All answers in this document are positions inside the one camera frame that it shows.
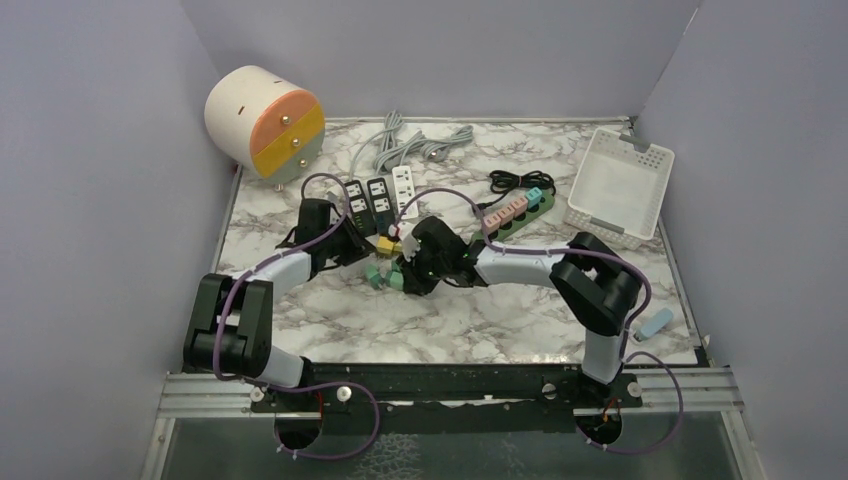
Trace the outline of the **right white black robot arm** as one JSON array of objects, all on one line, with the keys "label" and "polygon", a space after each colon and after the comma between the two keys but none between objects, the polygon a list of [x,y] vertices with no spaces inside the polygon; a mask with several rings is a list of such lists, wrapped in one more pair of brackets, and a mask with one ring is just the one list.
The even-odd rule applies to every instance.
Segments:
[{"label": "right white black robot arm", "polygon": [[650,303],[652,290],[637,267],[598,237],[580,232],[566,244],[545,248],[508,246],[488,236],[466,242],[436,217],[393,225],[390,237],[402,246],[398,265],[407,294],[428,295],[441,282],[556,290],[586,331],[579,398],[600,407],[616,395],[629,327]]}]

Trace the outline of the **green round-socket power strip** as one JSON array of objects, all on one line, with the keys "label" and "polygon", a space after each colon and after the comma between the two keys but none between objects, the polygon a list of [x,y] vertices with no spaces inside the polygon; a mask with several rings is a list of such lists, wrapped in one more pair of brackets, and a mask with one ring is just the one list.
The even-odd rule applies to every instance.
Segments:
[{"label": "green round-socket power strip", "polygon": [[496,232],[493,232],[491,235],[483,235],[481,232],[482,221],[479,223],[480,229],[475,232],[470,239],[471,243],[474,242],[482,242],[485,238],[488,238],[490,241],[500,241],[503,242],[508,239],[513,234],[517,233],[522,228],[528,226],[535,220],[538,220],[541,216],[547,213],[552,207],[555,205],[555,196],[547,191],[544,191],[544,198],[541,202],[535,207],[531,209],[527,209],[524,215],[519,216],[518,218],[514,218],[510,223],[504,225],[502,228],[499,228]]}]

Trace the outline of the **white power strip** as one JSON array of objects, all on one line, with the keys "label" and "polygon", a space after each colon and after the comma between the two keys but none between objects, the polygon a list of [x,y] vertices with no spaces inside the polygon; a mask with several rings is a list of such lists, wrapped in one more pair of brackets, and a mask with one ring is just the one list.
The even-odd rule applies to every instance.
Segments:
[{"label": "white power strip", "polygon": [[391,177],[397,210],[405,212],[404,219],[417,218],[419,210],[417,202],[413,201],[416,191],[411,168],[406,165],[396,166],[391,170]]}]

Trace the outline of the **black power strip blue ports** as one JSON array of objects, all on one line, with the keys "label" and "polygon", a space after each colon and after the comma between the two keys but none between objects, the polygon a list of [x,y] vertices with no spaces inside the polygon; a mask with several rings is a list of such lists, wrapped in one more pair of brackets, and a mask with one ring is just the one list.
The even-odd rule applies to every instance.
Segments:
[{"label": "black power strip blue ports", "polygon": [[388,183],[384,178],[378,177],[368,180],[366,187],[377,233],[388,236],[390,226],[396,221],[396,212],[388,189]]}]

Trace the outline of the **black power strip green ports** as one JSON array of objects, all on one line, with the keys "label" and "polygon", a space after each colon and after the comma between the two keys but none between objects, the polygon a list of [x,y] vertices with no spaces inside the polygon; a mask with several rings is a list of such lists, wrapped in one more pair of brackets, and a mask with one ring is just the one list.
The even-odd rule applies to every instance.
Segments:
[{"label": "black power strip green ports", "polygon": [[376,223],[362,183],[359,180],[347,181],[345,189],[350,197],[350,217],[354,226],[365,237],[375,235]]}]

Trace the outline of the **pink usb charger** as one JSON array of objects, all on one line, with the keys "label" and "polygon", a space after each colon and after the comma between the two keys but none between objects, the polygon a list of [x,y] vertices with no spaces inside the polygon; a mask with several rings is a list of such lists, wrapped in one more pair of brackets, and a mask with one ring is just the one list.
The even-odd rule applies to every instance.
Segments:
[{"label": "pink usb charger", "polygon": [[499,214],[494,213],[484,216],[482,219],[481,232],[483,235],[491,235],[496,232],[502,223],[502,218]]},{"label": "pink usb charger", "polygon": [[515,210],[511,206],[507,206],[495,212],[494,216],[497,217],[499,227],[502,228],[504,225],[510,223],[514,219]]},{"label": "pink usb charger", "polygon": [[528,209],[529,202],[526,198],[521,197],[513,200],[509,204],[509,208],[513,213],[513,218],[518,218],[521,215],[524,215]]}]

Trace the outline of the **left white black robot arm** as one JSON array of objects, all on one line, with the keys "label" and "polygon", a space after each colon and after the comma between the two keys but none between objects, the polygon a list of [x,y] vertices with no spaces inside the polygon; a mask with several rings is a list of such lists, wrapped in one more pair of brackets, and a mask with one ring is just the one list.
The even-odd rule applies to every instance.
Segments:
[{"label": "left white black robot arm", "polygon": [[273,345],[274,306],[319,273],[356,263],[372,251],[330,201],[304,200],[297,225],[270,258],[236,276],[202,277],[183,344],[184,365],[224,380],[276,386],[285,407],[306,408],[314,397],[307,377],[311,362]]}]

